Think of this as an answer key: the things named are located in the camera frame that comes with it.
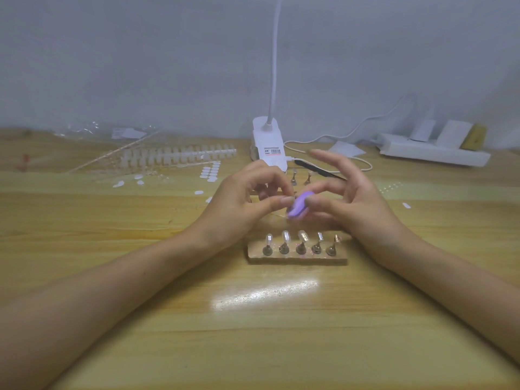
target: wood grain surface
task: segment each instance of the wood grain surface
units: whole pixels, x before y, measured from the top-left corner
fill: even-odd
[[[113,188],[121,178],[63,173],[113,144],[42,132],[4,136],[0,303],[197,219],[218,183],[250,162],[246,140],[206,141],[238,149],[222,161],[217,182],[199,178],[202,167],[195,166],[145,175],[141,186],[125,176],[125,185]],[[366,150],[362,157],[374,165],[367,175],[408,227],[520,285],[518,154],[493,152],[485,168],[468,168]],[[17,168],[23,154],[31,159],[25,172]],[[298,169],[296,189],[306,179]],[[247,262],[249,241],[285,227],[281,217],[264,218],[240,243],[137,309],[51,388],[520,388],[514,363],[357,244],[348,266]]]

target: white cable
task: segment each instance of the white cable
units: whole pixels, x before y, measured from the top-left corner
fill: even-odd
[[[369,163],[368,161],[366,161],[366,160],[363,160],[362,158],[359,158],[359,157],[349,157],[349,158],[352,158],[352,159],[354,159],[354,160],[359,160],[359,161],[361,161],[361,162],[363,162],[363,163],[368,164],[368,166],[369,166],[370,168],[362,168],[361,171],[365,171],[365,172],[366,172],[366,171],[370,171],[370,170],[372,170],[372,169],[374,168],[374,166],[373,166],[372,164],[370,164],[370,163]],[[289,157],[289,158],[288,158],[288,161],[294,161],[294,160],[301,160],[301,161],[303,161],[303,162],[305,162],[305,163],[312,164],[312,165],[314,165],[316,168],[319,168],[320,170],[325,171],[325,172],[328,172],[328,173],[331,173],[331,174],[340,174],[340,173],[341,173],[340,171],[328,171],[328,170],[325,170],[325,169],[323,169],[323,168],[321,168],[321,167],[318,167],[316,164],[311,163],[309,160],[304,160],[304,159],[302,159],[302,158],[298,158],[298,157]]]
[[[272,123],[272,114],[275,111],[276,98],[276,57],[277,57],[277,41],[278,41],[278,22],[280,20],[280,11],[282,10],[282,0],[278,0],[275,8],[275,21],[272,27],[272,50],[271,50],[271,98],[269,100],[269,112],[267,113],[267,125]]]
[[[287,144],[293,142],[295,144],[311,144],[312,142],[316,142],[318,141],[319,139],[322,139],[324,137],[328,137],[328,138],[335,138],[335,139],[345,139],[345,138],[348,138],[350,137],[352,134],[354,134],[357,129],[364,123],[366,122],[367,120],[371,120],[371,119],[379,119],[380,117],[385,117],[385,116],[388,116],[390,115],[394,110],[395,108],[397,108],[399,106],[399,104],[401,103],[401,101],[408,97],[410,94],[407,94],[407,95],[404,95],[404,96],[401,96],[401,98],[399,98],[399,100],[397,101],[397,103],[392,107],[392,109],[390,109],[388,112],[386,113],[383,113],[381,115],[375,115],[375,116],[369,116],[369,117],[366,117],[364,118],[362,121],[360,121],[358,123],[358,125],[356,127],[354,127],[354,129],[349,132],[346,136],[343,136],[343,137],[338,137],[338,136],[335,136],[335,135],[330,135],[330,134],[323,134],[322,136],[319,136],[317,137],[316,139],[313,139],[313,140],[310,140],[310,141],[285,141],[283,143],[283,146],[286,147],[287,149],[290,149],[290,150],[294,150],[295,152],[300,152],[300,153],[305,153],[304,150],[299,150],[299,149],[295,149],[295,148],[290,148],[289,146],[287,146]]]

